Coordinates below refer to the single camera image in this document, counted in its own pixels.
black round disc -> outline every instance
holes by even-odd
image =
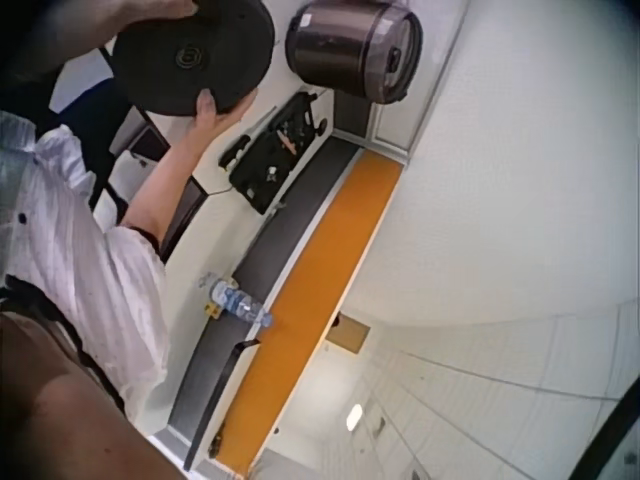
[[[194,17],[141,22],[118,35],[114,75],[137,107],[193,116],[198,94],[208,88],[224,113],[266,75],[275,29],[262,2],[199,4]]]

rice cooker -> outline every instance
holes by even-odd
[[[422,42],[420,20],[402,4],[325,1],[296,15],[286,52],[306,83],[390,104],[406,97]]]

ceiling light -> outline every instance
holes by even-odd
[[[351,413],[347,417],[347,430],[353,432],[353,430],[358,426],[360,419],[362,418],[362,405],[356,404],[351,409]]]

screwdriver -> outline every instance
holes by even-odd
[[[238,154],[240,154],[240,152],[242,152],[245,148],[247,148],[247,145],[249,145],[249,142],[251,142],[251,136],[262,126],[264,121],[267,118],[269,118],[271,114],[275,112],[277,109],[278,107],[276,106],[276,107],[273,107],[271,110],[269,110],[267,113],[265,113],[260,118],[260,120],[258,120],[254,124],[253,127],[247,130],[244,133],[244,135],[238,138],[238,140],[236,140],[233,143],[233,145],[231,145],[231,147],[225,150],[225,152],[220,157],[220,160],[218,161],[218,165],[226,170],[227,167],[231,164],[231,162],[237,159]]]

white shirt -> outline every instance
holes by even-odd
[[[166,375],[164,266],[139,233],[102,232],[94,181],[67,127],[36,143],[30,122],[0,112],[0,283],[13,275],[57,305],[132,419]]]

